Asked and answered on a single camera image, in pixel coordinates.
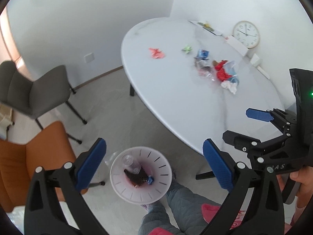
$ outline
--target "person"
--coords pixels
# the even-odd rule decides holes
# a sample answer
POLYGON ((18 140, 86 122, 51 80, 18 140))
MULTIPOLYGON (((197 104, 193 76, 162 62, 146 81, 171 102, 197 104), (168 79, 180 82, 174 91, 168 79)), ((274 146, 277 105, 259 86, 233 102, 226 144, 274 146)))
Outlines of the person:
MULTIPOLYGON (((303 167, 299 171, 290 173, 290 178, 302 184, 297 193, 295 214, 291 224, 285 224, 285 233, 298 220, 313 195, 313 168, 303 167)), ((277 179, 282 190, 284 182, 280 175, 277 176, 277 179)), ((178 228, 171 224, 165 207, 160 201, 157 201, 142 205, 148 213, 142 219, 138 235, 198 235, 213 219, 221 206, 179 184, 175 174, 173 174, 171 186, 165 196, 178 228)), ((231 228, 240 225, 244 215, 245 211, 240 211, 231 228)))

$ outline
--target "gray chair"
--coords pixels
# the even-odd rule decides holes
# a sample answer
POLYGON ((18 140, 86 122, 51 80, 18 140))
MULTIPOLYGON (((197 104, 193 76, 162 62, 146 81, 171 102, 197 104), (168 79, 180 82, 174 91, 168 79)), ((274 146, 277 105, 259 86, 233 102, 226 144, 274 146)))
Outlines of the gray chair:
MULTIPOLYGON (((41 130, 43 127, 38 118, 62 103, 65 103, 83 124, 87 124, 68 102, 70 89, 76 94, 68 82, 64 65, 53 68, 32 82, 18 72, 13 61, 0 64, 0 102, 34 119, 41 130)), ((69 134, 68 137, 79 144, 82 143, 69 134)))

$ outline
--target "person's leg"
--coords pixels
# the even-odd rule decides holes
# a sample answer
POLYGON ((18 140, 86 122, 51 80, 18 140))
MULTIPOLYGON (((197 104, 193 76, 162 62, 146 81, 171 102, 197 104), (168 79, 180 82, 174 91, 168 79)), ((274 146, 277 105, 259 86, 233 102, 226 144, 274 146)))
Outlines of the person's leg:
POLYGON ((148 235, 153 229, 160 227, 174 235, 184 235, 181 230, 171 225, 170 218, 165 207, 159 201, 149 204, 148 214, 143 219, 138 231, 138 235, 148 235))
POLYGON ((166 198, 178 227, 186 235, 199 235, 208 225, 202 216, 201 206, 203 203, 220 206, 214 201, 194 194, 176 181, 172 181, 166 198))

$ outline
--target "gray floor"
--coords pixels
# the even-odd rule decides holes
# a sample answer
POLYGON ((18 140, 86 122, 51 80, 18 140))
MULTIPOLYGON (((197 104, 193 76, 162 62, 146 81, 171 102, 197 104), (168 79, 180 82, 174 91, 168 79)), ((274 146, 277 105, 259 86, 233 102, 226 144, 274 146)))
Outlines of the gray floor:
MULTIPOLYGON (((70 97, 69 101, 86 118, 87 125, 83 125, 64 104, 40 117, 40 121, 45 127, 53 121, 60 120, 68 133, 80 138, 83 141, 82 145, 70 141, 76 156, 87 151, 98 137, 104 138, 107 142, 106 161, 130 147, 152 147, 168 158, 176 170, 179 183, 219 203, 227 196, 227 191, 220 188, 216 179, 195 180, 197 173, 209 170, 204 157, 167 130, 138 96, 129 96, 129 82, 123 70, 82 87, 76 95, 70 97)), ((15 126, 9 130, 9 140, 27 143, 39 132, 34 121, 15 113, 15 126)), ((119 198, 113 191, 108 176, 108 167, 103 162, 93 181, 105 180, 107 184, 90 188, 84 199, 109 234, 136 235, 146 211, 119 198)), ((248 199, 242 209, 246 209, 247 203, 248 199)), ((168 206, 166 207, 175 225, 173 215, 168 206)), ((64 209, 68 220, 75 226, 66 207, 64 209)), ((292 211, 293 206, 289 206, 287 221, 290 221, 292 211)))

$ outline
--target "white oval table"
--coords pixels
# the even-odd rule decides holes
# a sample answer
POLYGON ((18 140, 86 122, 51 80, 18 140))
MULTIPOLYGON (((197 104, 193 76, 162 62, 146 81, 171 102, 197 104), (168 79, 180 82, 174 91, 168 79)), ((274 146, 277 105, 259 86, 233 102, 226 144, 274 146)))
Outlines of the white oval table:
POLYGON ((246 153, 223 142, 222 134, 226 130, 261 141, 280 135, 272 124, 246 117, 248 108, 284 110, 284 107, 273 84, 222 36, 215 36, 187 20, 151 19, 126 34, 121 57, 131 85, 148 109, 200 154, 204 140, 211 138, 236 162, 249 165, 246 153), (185 45, 192 46, 190 54, 182 51, 185 45), (165 58, 151 58, 148 48, 159 48, 165 58), (200 48, 210 51, 210 59, 236 61, 240 83, 235 95, 223 89, 220 82, 198 75, 194 56, 200 48))

